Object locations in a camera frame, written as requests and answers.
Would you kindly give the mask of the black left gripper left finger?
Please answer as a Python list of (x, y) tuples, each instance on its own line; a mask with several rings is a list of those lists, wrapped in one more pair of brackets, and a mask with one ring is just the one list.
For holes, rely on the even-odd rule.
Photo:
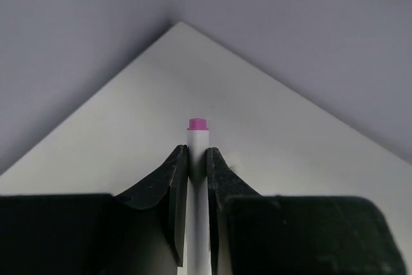
[(189, 154), (176, 146), (165, 161), (117, 195), (120, 244), (115, 267), (181, 267)]

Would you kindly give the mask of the pink capped white marker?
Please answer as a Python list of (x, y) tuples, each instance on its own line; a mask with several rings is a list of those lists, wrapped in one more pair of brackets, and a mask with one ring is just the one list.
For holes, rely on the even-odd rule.
[(211, 274), (209, 200), (206, 152), (209, 129), (205, 119), (190, 119), (187, 128), (189, 179), (187, 184), (186, 253), (188, 274)]

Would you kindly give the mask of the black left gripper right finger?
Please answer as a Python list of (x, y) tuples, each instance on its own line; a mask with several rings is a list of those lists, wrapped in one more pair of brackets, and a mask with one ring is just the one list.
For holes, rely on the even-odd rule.
[(206, 171), (212, 273), (232, 274), (225, 211), (227, 199), (255, 197), (260, 194), (233, 172), (216, 147), (206, 150)]

